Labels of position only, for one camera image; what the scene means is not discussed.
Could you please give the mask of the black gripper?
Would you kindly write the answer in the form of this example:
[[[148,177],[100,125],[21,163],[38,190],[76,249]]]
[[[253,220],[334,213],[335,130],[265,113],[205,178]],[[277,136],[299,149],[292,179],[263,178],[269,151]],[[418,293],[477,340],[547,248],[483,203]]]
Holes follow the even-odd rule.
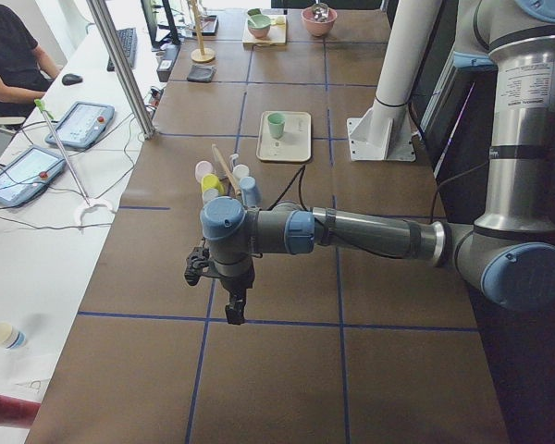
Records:
[[[244,324],[246,293],[253,287],[255,272],[247,270],[238,276],[222,275],[219,279],[222,287],[229,294],[229,303],[225,306],[227,322],[230,325]]]

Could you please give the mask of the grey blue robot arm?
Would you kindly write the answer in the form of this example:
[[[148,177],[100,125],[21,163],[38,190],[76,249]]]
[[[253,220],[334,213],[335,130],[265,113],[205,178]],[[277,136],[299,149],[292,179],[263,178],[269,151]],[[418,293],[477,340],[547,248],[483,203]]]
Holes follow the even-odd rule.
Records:
[[[253,258],[309,253],[315,245],[351,248],[389,259],[452,265],[489,300],[515,311],[555,299],[555,225],[545,210],[550,126],[555,118],[555,1],[462,1],[454,62],[498,70],[486,208],[472,225],[304,209],[268,210],[230,197],[203,206],[203,242],[188,256],[185,279],[216,278],[228,291],[230,324],[245,320]]]

